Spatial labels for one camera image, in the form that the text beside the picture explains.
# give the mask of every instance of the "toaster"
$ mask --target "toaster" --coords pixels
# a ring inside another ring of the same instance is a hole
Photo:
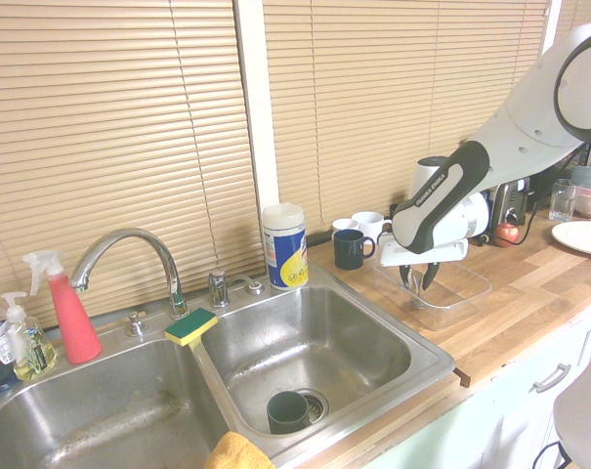
[[[524,225],[528,209],[528,197],[533,192],[529,188],[529,177],[500,184],[485,191],[490,211],[488,230],[493,232],[501,223]]]

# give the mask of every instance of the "power cord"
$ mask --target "power cord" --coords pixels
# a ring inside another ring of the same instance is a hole
[[[571,464],[572,460],[570,459],[570,457],[567,454],[567,452],[565,451],[565,449],[562,448],[562,445],[560,444],[560,442],[554,442],[554,443],[551,443],[551,444],[547,445],[545,448],[540,450],[540,453],[538,454],[538,456],[533,460],[533,464],[531,465],[531,469],[536,469],[536,464],[538,464],[538,461],[540,460],[542,455],[545,453],[545,451],[547,449],[549,449],[550,447],[554,447],[555,445],[558,445],[558,450],[560,451],[560,455],[562,456],[562,458],[565,461],[562,463],[562,465],[560,465],[558,467],[558,469],[565,469],[565,467],[567,467],[569,464]]]
[[[502,241],[508,242],[508,243],[512,244],[513,246],[518,246],[520,244],[523,244],[525,242],[525,240],[528,238],[529,230],[531,229],[531,222],[533,222],[533,217],[535,217],[536,213],[538,213],[538,209],[542,205],[542,201],[544,200],[545,196],[547,195],[547,193],[549,193],[549,191],[551,191],[551,187],[554,185],[554,183],[556,181],[558,181],[558,179],[560,179],[560,175],[567,168],[567,166],[569,166],[569,163],[571,161],[573,161],[573,159],[578,155],[579,149],[581,149],[581,148],[582,148],[582,146],[577,147],[569,155],[569,157],[567,158],[567,161],[565,161],[565,164],[558,170],[558,172],[554,176],[553,181],[551,181],[551,183],[549,183],[542,191],[542,194],[538,198],[538,201],[534,204],[533,210],[531,212],[531,217],[529,217],[528,228],[526,229],[526,232],[524,233],[523,238],[521,238],[520,241],[513,242],[513,241],[506,239],[505,237],[497,236],[496,234],[493,234],[492,237],[496,237],[497,239],[501,239]]]

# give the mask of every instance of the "wooden countertop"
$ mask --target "wooden countertop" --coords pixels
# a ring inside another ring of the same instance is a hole
[[[310,248],[309,259],[451,354],[470,387],[591,305],[591,255],[556,241],[554,225],[539,212],[520,246],[470,246],[460,265],[490,281],[492,291],[475,302],[475,315],[442,330],[427,329],[376,289],[373,258],[342,271],[327,242]]]
[[[331,242],[309,248],[310,260],[450,353],[457,369],[298,469],[362,467],[478,392],[489,382],[485,377],[590,306],[591,255],[553,239],[554,225],[540,212],[520,246],[470,246],[460,264],[488,279],[492,291],[476,301],[475,315],[442,330],[427,329],[376,289],[373,259],[342,271],[334,266]]]

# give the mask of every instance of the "window blind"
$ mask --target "window blind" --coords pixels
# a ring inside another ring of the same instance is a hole
[[[556,38],[588,22],[591,22],[591,0],[562,0]]]
[[[215,267],[264,269],[231,0],[0,1],[0,293],[21,256],[138,227],[172,252],[185,291]],[[56,323],[47,284],[24,302]],[[90,316],[167,297],[140,239],[110,248]]]
[[[538,56],[544,0],[265,0],[280,199],[307,230],[387,214]]]

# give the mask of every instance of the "spray bottle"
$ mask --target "spray bottle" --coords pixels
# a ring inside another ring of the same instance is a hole
[[[21,381],[32,379],[52,368],[57,362],[54,347],[47,339],[39,321],[27,318],[23,308],[15,303],[16,298],[26,296],[22,291],[4,293],[9,304],[6,311],[7,334],[11,339],[14,370]]]
[[[23,256],[32,269],[30,295],[35,295],[45,271],[50,283],[52,301],[59,320],[67,361],[78,364],[88,362],[102,351],[102,342],[59,261],[58,251],[35,251]]]

